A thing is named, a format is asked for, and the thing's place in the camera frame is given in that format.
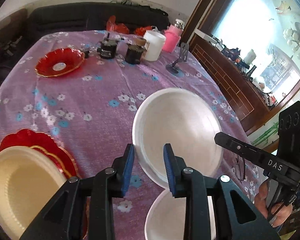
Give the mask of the right hand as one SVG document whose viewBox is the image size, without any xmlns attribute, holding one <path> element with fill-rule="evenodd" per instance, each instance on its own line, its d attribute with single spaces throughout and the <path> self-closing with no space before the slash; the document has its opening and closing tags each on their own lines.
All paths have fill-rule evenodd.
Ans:
<svg viewBox="0 0 300 240">
<path fill-rule="evenodd" d="M 259 187 L 258 194 L 255 196 L 254 205 L 262 213 L 262 215 L 267 218 L 268 217 L 268 209 L 266 206 L 266 198 L 268 196 L 268 180 L 265 180 Z M 272 223 L 272 226 L 278 227 L 282 225 L 286 219 L 291 215 L 293 210 L 292 204 L 288 206 L 283 206 L 282 209 L 276 214 L 276 218 Z"/>
</svg>

